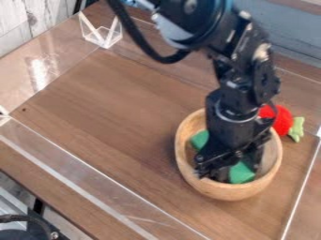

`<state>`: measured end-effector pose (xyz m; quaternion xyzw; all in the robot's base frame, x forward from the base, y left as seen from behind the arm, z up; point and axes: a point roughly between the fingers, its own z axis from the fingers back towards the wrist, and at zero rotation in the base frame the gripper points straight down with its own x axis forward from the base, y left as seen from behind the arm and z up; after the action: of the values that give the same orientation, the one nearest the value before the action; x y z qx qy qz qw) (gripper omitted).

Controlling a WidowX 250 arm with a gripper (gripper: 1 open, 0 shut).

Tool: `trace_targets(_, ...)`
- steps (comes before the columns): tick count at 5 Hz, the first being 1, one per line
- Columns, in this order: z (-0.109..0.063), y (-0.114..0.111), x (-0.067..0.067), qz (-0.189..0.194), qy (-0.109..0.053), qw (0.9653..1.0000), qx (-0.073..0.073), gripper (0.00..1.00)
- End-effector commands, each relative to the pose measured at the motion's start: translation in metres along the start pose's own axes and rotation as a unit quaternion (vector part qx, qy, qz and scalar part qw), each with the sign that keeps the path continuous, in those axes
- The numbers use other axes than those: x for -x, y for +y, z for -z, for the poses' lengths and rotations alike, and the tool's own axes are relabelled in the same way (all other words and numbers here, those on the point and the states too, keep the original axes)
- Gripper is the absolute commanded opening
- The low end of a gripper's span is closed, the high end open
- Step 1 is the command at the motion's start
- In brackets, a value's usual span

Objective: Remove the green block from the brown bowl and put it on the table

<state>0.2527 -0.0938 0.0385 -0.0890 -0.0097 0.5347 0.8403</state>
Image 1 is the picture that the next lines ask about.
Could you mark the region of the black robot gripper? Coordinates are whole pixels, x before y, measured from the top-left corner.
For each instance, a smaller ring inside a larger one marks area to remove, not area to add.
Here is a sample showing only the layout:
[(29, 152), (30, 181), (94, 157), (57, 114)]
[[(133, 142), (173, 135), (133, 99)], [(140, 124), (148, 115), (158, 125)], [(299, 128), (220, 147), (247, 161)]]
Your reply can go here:
[(220, 90), (206, 97), (206, 130), (210, 138), (193, 160), (200, 179), (229, 183), (230, 167), (240, 161), (245, 161), (251, 170), (259, 173), (275, 119), (261, 118), (259, 111), (240, 118), (226, 116), (221, 98)]

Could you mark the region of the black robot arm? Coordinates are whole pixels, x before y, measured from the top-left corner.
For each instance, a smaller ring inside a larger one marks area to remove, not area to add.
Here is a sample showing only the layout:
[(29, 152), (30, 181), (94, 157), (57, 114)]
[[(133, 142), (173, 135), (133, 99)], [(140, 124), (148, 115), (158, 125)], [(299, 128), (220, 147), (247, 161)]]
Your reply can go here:
[(220, 88), (206, 97), (210, 138), (194, 157), (201, 178), (232, 182), (232, 167), (245, 162), (257, 171), (272, 118), (260, 108), (280, 93), (269, 35), (233, 0), (156, 0), (162, 37), (180, 50), (212, 58)]

